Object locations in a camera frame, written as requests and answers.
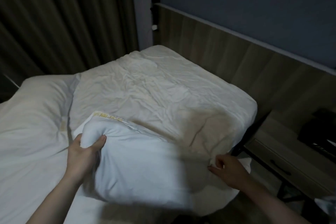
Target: dark curtain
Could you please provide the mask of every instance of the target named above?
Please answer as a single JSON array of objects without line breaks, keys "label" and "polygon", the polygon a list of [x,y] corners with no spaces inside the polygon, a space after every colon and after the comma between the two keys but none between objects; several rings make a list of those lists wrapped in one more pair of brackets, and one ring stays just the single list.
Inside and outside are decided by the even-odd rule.
[{"label": "dark curtain", "polygon": [[0,70],[16,83],[138,49],[133,0],[0,0]]}]

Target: headboard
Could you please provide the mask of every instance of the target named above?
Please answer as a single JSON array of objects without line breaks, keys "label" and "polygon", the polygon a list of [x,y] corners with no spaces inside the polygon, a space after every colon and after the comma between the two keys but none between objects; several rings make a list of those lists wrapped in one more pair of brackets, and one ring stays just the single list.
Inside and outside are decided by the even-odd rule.
[{"label": "headboard", "polygon": [[179,12],[159,7],[155,44],[166,46],[247,92],[256,121],[271,110],[294,131],[320,107],[336,111],[336,76]]}]

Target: person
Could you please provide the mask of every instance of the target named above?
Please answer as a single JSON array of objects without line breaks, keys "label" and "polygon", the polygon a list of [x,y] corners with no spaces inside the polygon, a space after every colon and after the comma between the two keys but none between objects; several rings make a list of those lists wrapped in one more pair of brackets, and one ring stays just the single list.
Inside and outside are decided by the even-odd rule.
[{"label": "person", "polygon": [[[103,135],[92,146],[81,148],[81,137],[82,134],[79,134],[69,146],[63,178],[36,209],[27,224],[61,224],[64,222],[78,188],[85,175],[92,169],[96,154],[106,141],[106,136]],[[208,169],[228,186],[245,193],[272,223],[309,223],[253,180],[237,158],[228,154],[217,155],[216,167],[208,167]]]}]

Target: drawer handle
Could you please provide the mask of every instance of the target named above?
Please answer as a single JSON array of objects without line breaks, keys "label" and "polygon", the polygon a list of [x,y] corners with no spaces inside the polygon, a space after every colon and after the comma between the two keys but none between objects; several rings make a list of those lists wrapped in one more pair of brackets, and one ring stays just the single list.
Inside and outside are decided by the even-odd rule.
[{"label": "drawer handle", "polygon": [[273,159],[271,159],[271,163],[275,165],[277,168],[279,168],[281,171],[283,171],[286,175],[292,175],[290,172],[283,170],[281,167],[279,167]]}]

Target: person's right arm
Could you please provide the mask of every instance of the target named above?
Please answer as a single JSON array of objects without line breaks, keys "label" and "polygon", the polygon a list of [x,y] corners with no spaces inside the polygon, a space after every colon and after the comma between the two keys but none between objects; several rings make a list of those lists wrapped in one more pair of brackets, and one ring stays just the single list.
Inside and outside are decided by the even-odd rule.
[{"label": "person's right arm", "polygon": [[216,167],[208,167],[208,169],[231,188],[244,192],[260,207],[272,223],[309,224],[308,221],[289,209],[282,201],[272,196],[263,185],[255,181],[236,157],[228,154],[217,155]]}]

